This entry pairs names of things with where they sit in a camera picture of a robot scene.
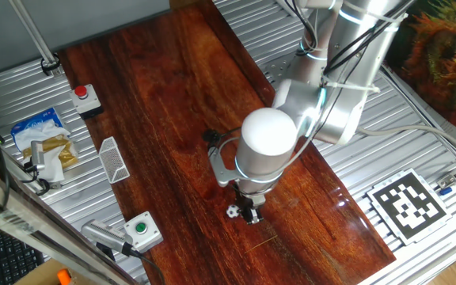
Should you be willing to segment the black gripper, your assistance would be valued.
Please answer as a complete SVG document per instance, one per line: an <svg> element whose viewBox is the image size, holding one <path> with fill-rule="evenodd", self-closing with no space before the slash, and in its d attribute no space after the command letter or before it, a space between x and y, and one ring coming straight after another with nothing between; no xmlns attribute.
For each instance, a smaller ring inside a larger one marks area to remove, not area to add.
<svg viewBox="0 0 456 285"><path fill-rule="evenodd" d="M235 205L239 208L241 217L253 225L263 220L260 209L264 206L263 194L243 194L236 192Z"/></svg>

